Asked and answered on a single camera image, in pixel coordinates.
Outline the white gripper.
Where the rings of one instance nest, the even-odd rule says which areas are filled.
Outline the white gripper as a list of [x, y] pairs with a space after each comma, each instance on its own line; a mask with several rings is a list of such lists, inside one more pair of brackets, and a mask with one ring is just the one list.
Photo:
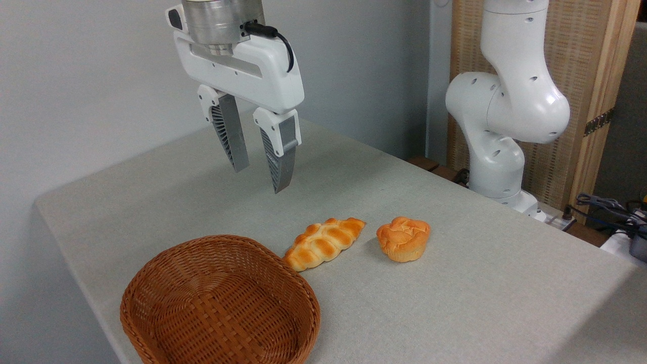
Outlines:
[[286, 44], [249, 32], [250, 26], [265, 24], [262, 5], [176, 5], [166, 10], [166, 18], [184, 70], [201, 83], [197, 94], [204, 118], [212, 123], [231, 166], [236, 172], [249, 166], [237, 97], [259, 106], [253, 118], [273, 191], [287, 188], [301, 145], [294, 108], [303, 102], [304, 89]]

